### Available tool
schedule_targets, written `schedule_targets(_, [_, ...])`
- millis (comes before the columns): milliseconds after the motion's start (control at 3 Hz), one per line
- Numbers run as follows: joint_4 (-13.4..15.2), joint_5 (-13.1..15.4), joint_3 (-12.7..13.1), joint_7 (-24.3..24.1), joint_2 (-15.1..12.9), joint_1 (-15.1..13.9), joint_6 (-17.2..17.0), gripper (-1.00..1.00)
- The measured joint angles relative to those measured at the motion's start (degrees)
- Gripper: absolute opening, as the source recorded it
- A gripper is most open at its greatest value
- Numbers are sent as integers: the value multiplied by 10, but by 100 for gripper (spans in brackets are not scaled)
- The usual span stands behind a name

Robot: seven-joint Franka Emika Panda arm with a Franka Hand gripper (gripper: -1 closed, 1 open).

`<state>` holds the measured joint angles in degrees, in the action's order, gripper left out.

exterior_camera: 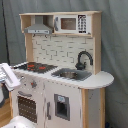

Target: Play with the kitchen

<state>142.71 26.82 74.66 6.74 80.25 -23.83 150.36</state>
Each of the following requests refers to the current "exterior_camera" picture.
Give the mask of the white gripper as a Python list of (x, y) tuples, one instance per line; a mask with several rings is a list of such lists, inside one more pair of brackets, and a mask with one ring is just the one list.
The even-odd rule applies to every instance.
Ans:
[(7, 63), (0, 64), (0, 82), (5, 82), (9, 91), (12, 91), (20, 85), (20, 80)]

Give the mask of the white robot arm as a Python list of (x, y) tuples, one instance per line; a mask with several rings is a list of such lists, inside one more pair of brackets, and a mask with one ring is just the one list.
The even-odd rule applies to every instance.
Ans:
[[(4, 83), (9, 91), (12, 91), (21, 85), (11, 67), (7, 63), (0, 64), (0, 84)], [(35, 128), (35, 125), (23, 116), (16, 116), (2, 128)]]

